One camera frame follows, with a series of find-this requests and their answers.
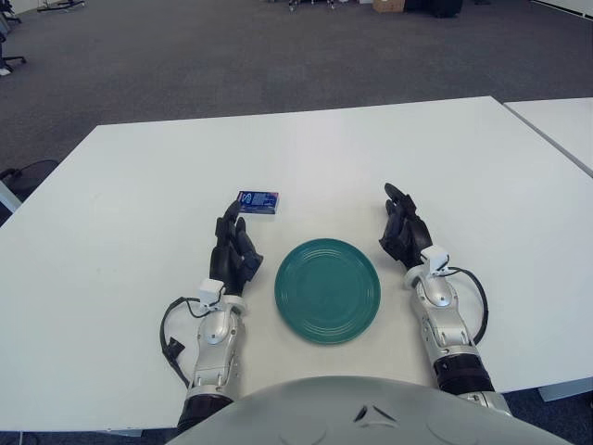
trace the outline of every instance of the black cable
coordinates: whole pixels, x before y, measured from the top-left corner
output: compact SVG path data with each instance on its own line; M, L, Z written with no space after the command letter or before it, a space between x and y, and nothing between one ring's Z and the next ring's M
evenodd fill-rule
M194 318L203 318L206 315L208 315L209 313L211 313L211 311L205 311L204 313L202 313L200 315L195 315L194 314L194 311L192 311L192 307L189 304L190 301L195 301L195 302L198 302L199 303L200 302L200 299L185 299L185 303L187 303L187 309L189 310L189 313L192 314L192 317L194 317Z
M169 305L167 310L165 311L165 314L163 315L163 318L160 321L160 329L158 331L158 337L160 340L160 349L162 350L163 355L167 359L167 362L169 363L170 367L173 368L173 371L175 371L175 374L177 374L179 376L179 378L181 378L181 380L183 381L183 384L186 387L189 387L189 380L187 379L187 377L185 375L183 375L182 368L177 363L177 356L184 349L184 345L182 345L180 342L178 342L173 337L171 337L170 342L167 343L167 340L165 339L165 321L167 320L167 317L169 316L170 312L173 309L175 309L177 306L179 306L180 304L183 304L183 303L187 304L187 309L189 310L189 312L192 314L192 316L194 318L202 318L210 313L210 311L206 311L200 315L195 315L194 312L192 311L190 304L189 304L190 301L199 302L200 300L199 299L189 299L186 297L179 297L178 299L173 301Z
M214 301L213 303L210 303L210 304L208 305L208 307L209 307L209 308L211 308L212 306L216 306L217 304L219 304L219 303L221 302L221 296L222 296L222 291L221 291L221 292L219 292L219 297L217 298L217 300L216 300L216 301Z
M474 345L477 345L480 342L480 340L482 340L482 337L486 333L486 327L488 326L489 312L488 312L488 300L486 298L486 292L484 291L484 288L482 287L482 283L480 283L480 280L478 280L477 276L475 276L473 274L473 272L468 271L467 269L462 269L461 267L450 267L449 266L449 269L454 272L448 273L445 276L451 276L451 275L454 275L455 273L459 273L459 272L465 273L467 276L469 276L472 279L473 283L478 288L478 292L480 293L480 298L482 299L482 306L483 306L482 322L480 323L480 329L478 329L477 334L473 338Z

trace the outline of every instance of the office chair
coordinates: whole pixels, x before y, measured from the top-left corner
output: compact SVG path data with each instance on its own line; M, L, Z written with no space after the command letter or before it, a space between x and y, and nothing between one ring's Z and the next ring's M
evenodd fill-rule
M44 0L44 4L45 6L39 7L37 9L37 12L59 11L60 9L66 9L68 12L68 9L70 9L71 7L75 7L78 5L86 6L84 0L66 0L65 2L58 2L55 6L50 6L49 0Z
M334 0L325 0L327 4L330 6L331 9L335 9L335 2ZM288 0L288 8L290 12L294 12L297 9L297 6L300 4L300 0ZM311 0L311 4L315 5L315 0Z
M2 13L2 17L4 17L5 20L22 23L22 21L15 16L15 11L12 9L12 5L8 0L0 0L0 13Z
M20 63L27 63L27 59L23 56L11 56L11 57L4 57L2 56L2 44L6 41L6 37L3 33L0 32L0 57L2 57L2 62L0 63L0 68L6 66L9 71L12 71L12 67L7 64L10 60L20 60Z
M56 160L39 160L22 169L0 172L0 202L5 203L0 203L0 225L35 191L57 164Z

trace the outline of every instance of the small box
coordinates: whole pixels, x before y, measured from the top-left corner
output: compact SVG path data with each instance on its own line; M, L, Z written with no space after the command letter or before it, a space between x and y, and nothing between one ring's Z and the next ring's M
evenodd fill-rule
M406 0L373 0L372 8L377 12L403 12Z
M273 215L278 205L278 194L275 192L240 191L237 201L243 213L265 213Z

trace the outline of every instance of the black robotic finger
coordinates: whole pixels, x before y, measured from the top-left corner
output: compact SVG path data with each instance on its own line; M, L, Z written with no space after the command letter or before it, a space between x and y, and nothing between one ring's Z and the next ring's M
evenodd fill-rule
M397 236L399 232L401 232L404 222L406 221L405 211L400 206L396 207L392 201L387 201L385 206L387 207L387 214L389 217L387 218L387 226L385 227L384 236Z
M246 232L247 225L246 225L243 217L241 217L237 220L237 224L235 225L234 229L235 229L236 233Z
M396 205L393 203L391 199L388 199L385 202L385 209L387 210L387 215L391 215L392 213L394 213L396 211L396 208Z
M209 277L222 281L227 294L241 295L245 285L245 280L242 279L239 272L242 264L243 259L233 246L216 246L210 255Z
M423 220L417 218L410 221L410 238L413 242L414 258L420 259L420 252L425 248L429 248L433 245L433 240L428 232L428 227Z
M237 242L243 254L244 277L247 281L251 281L253 275L258 271L259 266L263 261L263 257L256 252L256 248L253 246L247 233L239 232Z
M410 248L410 229L407 225L402 225L396 232L388 232L389 227L385 229L383 238L379 240L381 247L395 261L407 262L408 250Z
M401 190L390 183L385 183L385 192L393 203L396 206L402 206L409 216L416 214L416 204L410 195L404 195Z
M237 217L239 216L239 212L241 211L241 203L239 201L233 201L229 208L224 212L222 216L223 220L229 221L234 224L237 221Z

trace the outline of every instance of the blue box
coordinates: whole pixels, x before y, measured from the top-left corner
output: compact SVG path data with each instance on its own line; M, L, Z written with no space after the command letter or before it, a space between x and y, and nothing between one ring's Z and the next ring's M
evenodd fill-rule
M240 191L237 201L241 204L243 213L264 213L273 215L278 205L276 192L251 192Z

